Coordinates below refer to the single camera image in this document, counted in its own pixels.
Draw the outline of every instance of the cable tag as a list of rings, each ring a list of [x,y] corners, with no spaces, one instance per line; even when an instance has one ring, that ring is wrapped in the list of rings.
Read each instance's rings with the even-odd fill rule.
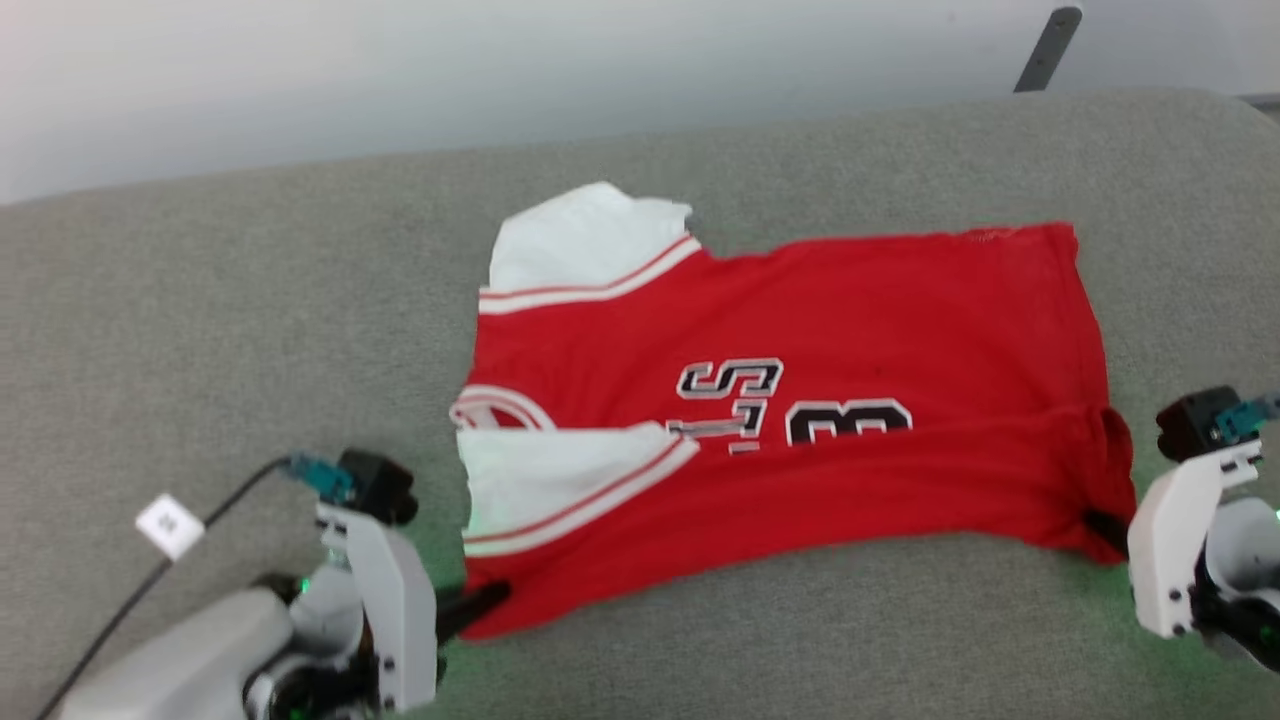
[[[205,534],[205,524],[169,493],[147,505],[133,525],[175,562]]]

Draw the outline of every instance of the gray fabric surface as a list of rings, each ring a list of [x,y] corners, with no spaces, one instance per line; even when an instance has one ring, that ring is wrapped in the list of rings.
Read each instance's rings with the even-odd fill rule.
[[[156,561],[133,515],[198,514],[280,452],[383,450],[410,529],[461,574],[445,407],[503,217],[576,184],[692,204],[716,252],[1066,219],[1146,486],[1156,410],[1280,383],[1280,127],[1201,92],[1023,96],[750,131],[397,156],[88,192],[0,211],[0,698],[28,716]],[[940,363],[946,359],[940,357]],[[1270,441],[1280,447],[1280,437]],[[1280,474],[1262,493],[1280,500]],[[316,559],[270,483],[104,655]],[[979,537],[819,548],[456,647],[426,717],[1202,717],[1280,679],[1135,624],[1123,568]]]

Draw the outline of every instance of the red shirt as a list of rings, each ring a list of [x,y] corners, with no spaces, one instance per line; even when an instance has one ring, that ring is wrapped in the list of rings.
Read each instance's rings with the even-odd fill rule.
[[[1084,525],[1088,511],[1128,523],[1135,500],[1069,225],[724,260],[650,234],[650,259],[609,282],[481,293],[453,410],[480,511],[467,571],[513,593],[467,637],[886,536],[984,532],[1123,560]],[[634,447],[604,450],[628,432]],[[499,455],[508,469],[488,482]]]

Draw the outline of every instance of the printed number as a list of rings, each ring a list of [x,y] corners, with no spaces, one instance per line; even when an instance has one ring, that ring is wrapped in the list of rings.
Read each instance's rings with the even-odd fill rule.
[[[685,400],[723,400],[736,395],[732,416],[719,420],[667,420],[667,429],[695,438],[760,437],[771,397],[782,380],[782,360],[777,357],[739,357],[687,365],[676,382],[676,395]],[[869,400],[801,400],[787,410],[787,445],[810,445],[819,432],[863,434],[868,429],[888,432],[910,429],[911,413],[891,397]],[[755,442],[730,446],[731,454],[759,448]]]
[[[911,429],[911,414],[891,398],[849,400],[845,402],[800,401],[787,410],[787,445],[809,445],[818,430],[832,437]]]

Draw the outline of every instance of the sleeve trim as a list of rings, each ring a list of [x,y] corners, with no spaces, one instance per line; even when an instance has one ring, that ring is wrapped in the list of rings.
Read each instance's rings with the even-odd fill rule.
[[[691,234],[685,234],[666,250],[659,252],[640,268],[621,278],[600,286],[559,286],[539,287],[516,292],[480,291],[480,314],[504,315],[544,305],[566,302],[598,302],[620,297],[659,278],[663,273],[678,265],[684,259],[701,250],[701,243]]]
[[[463,553],[468,557],[489,557],[512,555],[547,544],[653,487],[678,470],[696,452],[698,443],[695,441],[682,437],[673,438],[658,455],[640,468],[549,518],[522,528],[488,536],[468,536],[463,532]]]
[[[527,395],[509,388],[471,384],[462,388],[449,407],[449,416],[460,428],[497,428],[494,410],[507,413],[531,430],[554,430],[550,415]]]

